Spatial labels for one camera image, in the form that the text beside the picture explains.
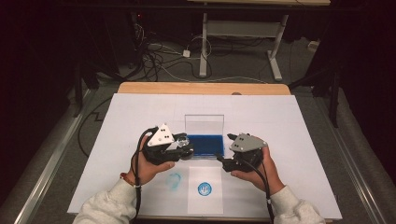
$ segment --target wrist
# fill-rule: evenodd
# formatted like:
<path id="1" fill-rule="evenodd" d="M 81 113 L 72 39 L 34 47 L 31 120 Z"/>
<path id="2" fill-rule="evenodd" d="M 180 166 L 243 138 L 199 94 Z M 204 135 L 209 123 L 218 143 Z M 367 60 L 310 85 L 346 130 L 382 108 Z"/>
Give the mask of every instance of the wrist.
<path id="1" fill-rule="evenodd" d="M 270 194 L 276 194 L 280 192 L 283 188 L 285 188 L 285 185 L 282 183 L 282 181 L 278 180 L 275 182 L 275 184 L 270 186 Z"/>
<path id="2" fill-rule="evenodd" d="M 129 185 L 135 188 L 136 184 L 134 181 L 134 175 L 130 175 L 130 173 L 121 173 L 120 178 L 123 179 L 125 182 L 127 182 Z"/>

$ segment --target white sleeve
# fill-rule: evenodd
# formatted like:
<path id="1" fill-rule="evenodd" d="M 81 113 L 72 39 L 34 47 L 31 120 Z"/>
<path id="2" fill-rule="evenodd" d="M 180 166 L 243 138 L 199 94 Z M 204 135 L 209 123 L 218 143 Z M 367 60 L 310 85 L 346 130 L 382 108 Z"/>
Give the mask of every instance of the white sleeve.
<path id="1" fill-rule="evenodd" d="M 289 186 L 271 196 L 275 224 L 326 223 L 318 209 L 311 203 L 298 199 Z"/>
<path id="2" fill-rule="evenodd" d="M 120 179 L 110 191 L 101 191 L 85 202 L 73 223 L 129 223 L 136 210 L 136 189 Z"/>

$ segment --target desk leg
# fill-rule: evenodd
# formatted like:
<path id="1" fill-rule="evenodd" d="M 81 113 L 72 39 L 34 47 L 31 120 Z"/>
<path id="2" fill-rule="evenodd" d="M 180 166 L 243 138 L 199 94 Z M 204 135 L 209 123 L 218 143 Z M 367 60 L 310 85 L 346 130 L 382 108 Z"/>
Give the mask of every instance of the desk leg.
<path id="1" fill-rule="evenodd" d="M 285 31 L 286 22 L 288 21 L 288 17 L 289 17 L 289 15 L 284 15 L 282 18 L 282 22 L 279 24 L 279 27 L 276 32 L 274 49 L 267 51 L 268 60 L 270 61 L 271 68 L 273 70 L 274 78 L 276 81 L 282 80 L 282 75 L 280 74 L 279 66 L 277 65 L 277 62 L 276 62 L 276 53 L 277 53 L 277 50 L 279 49 L 280 41 L 282 40 L 282 35 L 283 35 L 283 32 Z"/>
<path id="2" fill-rule="evenodd" d="M 202 22 L 202 50 L 201 50 L 201 63 L 199 66 L 199 76 L 206 77 L 206 60 L 207 60 L 207 49 L 206 49 L 206 38 L 207 38 L 207 13 L 204 13 L 204 19 Z"/>

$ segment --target white paper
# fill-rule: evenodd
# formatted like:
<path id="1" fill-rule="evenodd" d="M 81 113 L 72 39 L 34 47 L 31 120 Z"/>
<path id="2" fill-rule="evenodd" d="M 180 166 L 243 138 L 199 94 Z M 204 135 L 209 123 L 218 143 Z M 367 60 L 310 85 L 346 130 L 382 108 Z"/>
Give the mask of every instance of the white paper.
<path id="1" fill-rule="evenodd" d="M 186 131 L 185 116 L 189 114 L 224 115 L 225 158 L 233 155 L 228 149 L 232 140 L 227 133 L 250 133 L 262 138 L 269 144 L 282 181 L 296 196 L 313 203 L 324 218 L 341 218 L 318 153 L 292 95 L 115 94 L 67 212 L 78 213 L 92 195 L 114 186 L 120 173 L 129 170 L 131 156 L 143 131 L 166 122 L 172 133 L 183 133 Z M 190 167 L 220 169 L 222 214 L 188 213 Z M 180 175 L 178 188 L 167 189 L 166 181 L 175 174 Z M 249 220 L 268 218 L 264 205 L 262 191 L 224 172 L 219 161 L 189 160 L 178 161 L 173 169 L 156 175 L 143 186 L 139 214 Z"/>
<path id="2" fill-rule="evenodd" d="M 190 167 L 188 214 L 223 214 L 221 169 Z"/>

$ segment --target blue printed logo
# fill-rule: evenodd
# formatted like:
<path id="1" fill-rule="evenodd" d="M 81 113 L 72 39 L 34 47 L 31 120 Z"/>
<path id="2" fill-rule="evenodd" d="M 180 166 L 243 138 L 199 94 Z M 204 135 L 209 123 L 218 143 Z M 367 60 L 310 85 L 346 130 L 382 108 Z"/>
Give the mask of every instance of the blue printed logo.
<path id="1" fill-rule="evenodd" d="M 204 182 L 198 186 L 198 193 L 202 196 L 207 196 L 212 192 L 212 186 L 210 184 Z"/>

